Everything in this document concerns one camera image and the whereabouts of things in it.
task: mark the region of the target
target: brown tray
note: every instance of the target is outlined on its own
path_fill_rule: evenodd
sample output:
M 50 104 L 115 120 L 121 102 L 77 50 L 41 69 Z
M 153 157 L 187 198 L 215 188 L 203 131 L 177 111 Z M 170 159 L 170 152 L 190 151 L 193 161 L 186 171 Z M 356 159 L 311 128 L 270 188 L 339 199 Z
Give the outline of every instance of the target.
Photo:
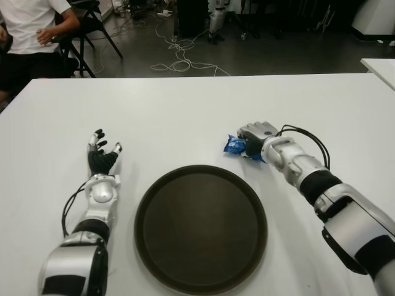
M 137 211 L 135 241 L 158 281 L 187 294 L 213 295 L 255 270 L 267 221 L 241 178 L 214 166 L 186 166 L 148 189 Z

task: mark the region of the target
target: black robotic glove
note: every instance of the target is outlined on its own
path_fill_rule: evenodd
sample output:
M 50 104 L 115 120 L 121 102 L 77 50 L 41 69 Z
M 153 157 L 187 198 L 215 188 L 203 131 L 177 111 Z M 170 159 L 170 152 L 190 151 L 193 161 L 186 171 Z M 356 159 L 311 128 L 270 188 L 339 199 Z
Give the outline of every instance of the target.
M 103 133 L 103 130 L 98 129 L 94 132 L 91 139 L 89 140 L 88 163 L 89 168 L 91 169 L 92 176 L 96 174 L 108 175 L 110 169 L 117 160 L 119 153 L 121 153 L 122 151 L 122 146 L 118 142 L 110 153 L 104 153 L 104 150 L 100 148 L 106 145 L 107 141 L 99 142 L 99 140 L 102 139 L 104 136 L 105 134 Z
M 267 138 L 276 136 L 277 129 L 265 121 L 249 123 L 237 130 L 237 137 L 246 140 L 246 154 L 249 157 L 260 155 Z

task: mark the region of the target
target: chair leg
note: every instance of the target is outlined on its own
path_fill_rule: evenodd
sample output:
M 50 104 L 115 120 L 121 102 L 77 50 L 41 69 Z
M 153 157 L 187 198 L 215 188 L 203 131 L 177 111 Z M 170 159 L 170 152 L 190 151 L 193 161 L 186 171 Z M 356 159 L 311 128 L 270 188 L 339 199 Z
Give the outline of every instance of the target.
M 81 55 L 78 53 L 78 51 L 76 50 L 76 48 L 74 47 L 73 44 L 71 44 L 70 48 L 71 48 L 72 52 L 75 54 L 75 56 L 77 57 L 77 59 L 80 61 L 80 67 L 83 67 L 89 73 L 89 75 L 91 75 L 92 78 L 96 78 L 96 76 L 93 74 L 92 70 L 88 67 L 88 65 L 82 59 Z
M 86 35 L 85 35 L 85 39 L 86 39 L 86 42 L 89 43 L 89 45 L 91 46 L 91 48 L 94 49 L 94 45 L 93 45 L 92 41 L 90 41 L 89 38 L 88 38 Z
M 66 46 L 63 52 L 63 64 L 67 78 L 71 78 L 72 73 L 68 70 L 67 59 L 69 58 L 70 45 Z
M 80 55 L 81 55 L 81 59 L 80 59 L 81 62 L 82 60 L 84 60 L 84 35 L 81 35 L 80 37 Z M 82 67 L 81 65 L 80 65 L 80 75 L 84 76 L 84 67 Z
M 174 31 L 173 31 L 173 36 L 176 39 L 177 36 L 178 36 L 178 6 L 177 6 L 177 3 L 174 4 L 173 12 L 174 12 L 174 20 L 173 20 L 173 22 L 174 22 L 174 28 L 173 28 Z
M 101 30 L 104 35 L 107 37 L 107 39 L 110 41 L 112 47 L 115 49 L 115 51 L 117 52 L 118 56 L 123 59 L 123 55 L 121 54 L 121 52 L 119 51 L 118 47 L 114 44 L 113 40 L 111 39 L 110 35 L 107 33 L 107 31 L 104 29 L 104 27 Z

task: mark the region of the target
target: person's hand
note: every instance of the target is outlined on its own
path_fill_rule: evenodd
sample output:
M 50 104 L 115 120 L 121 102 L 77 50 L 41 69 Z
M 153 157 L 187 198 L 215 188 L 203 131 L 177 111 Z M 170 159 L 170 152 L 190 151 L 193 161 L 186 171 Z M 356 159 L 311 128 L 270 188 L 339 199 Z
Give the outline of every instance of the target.
M 2 26 L 0 26 L 0 42 L 5 42 L 7 41 L 7 32 L 5 29 L 3 29 Z
M 53 37 L 55 35 L 51 29 L 39 29 L 37 31 L 37 40 L 40 45 L 47 45 L 47 43 L 52 41 Z

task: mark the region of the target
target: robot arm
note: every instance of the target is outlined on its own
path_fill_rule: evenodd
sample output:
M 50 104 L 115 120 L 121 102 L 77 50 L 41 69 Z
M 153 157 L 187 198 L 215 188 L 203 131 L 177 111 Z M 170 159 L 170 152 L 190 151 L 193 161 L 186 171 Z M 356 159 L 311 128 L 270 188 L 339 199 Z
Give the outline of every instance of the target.
M 343 183 L 292 138 L 269 123 L 239 129 L 246 153 L 284 174 L 323 221 L 323 238 L 353 272 L 369 274 L 380 296 L 395 295 L 395 222 L 352 186 Z
M 216 40 L 214 38 L 225 22 L 227 7 L 229 4 L 230 0 L 216 0 L 215 9 L 210 15 L 209 41 L 214 44 L 216 44 Z
M 105 295 L 107 288 L 107 243 L 115 219 L 118 176 L 109 176 L 122 147 L 109 154 L 98 150 L 107 141 L 97 130 L 88 144 L 91 177 L 85 184 L 88 209 L 69 236 L 48 257 L 38 283 L 39 295 Z

